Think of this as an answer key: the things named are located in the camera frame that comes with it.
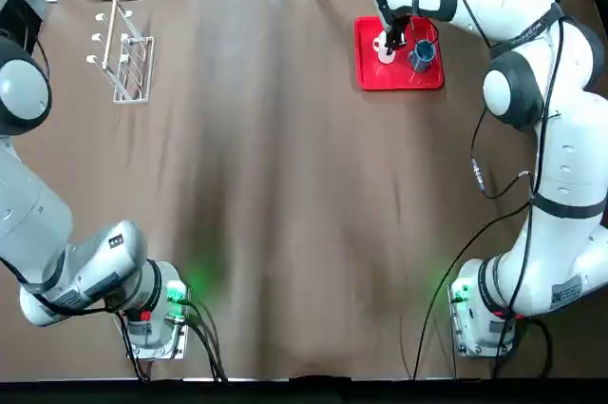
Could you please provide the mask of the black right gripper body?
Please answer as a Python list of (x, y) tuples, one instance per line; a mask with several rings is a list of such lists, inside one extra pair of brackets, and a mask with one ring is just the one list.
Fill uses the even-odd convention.
[(388, 0), (373, 0), (383, 30), (405, 29), (409, 23), (409, 16), (397, 17), (390, 9)]

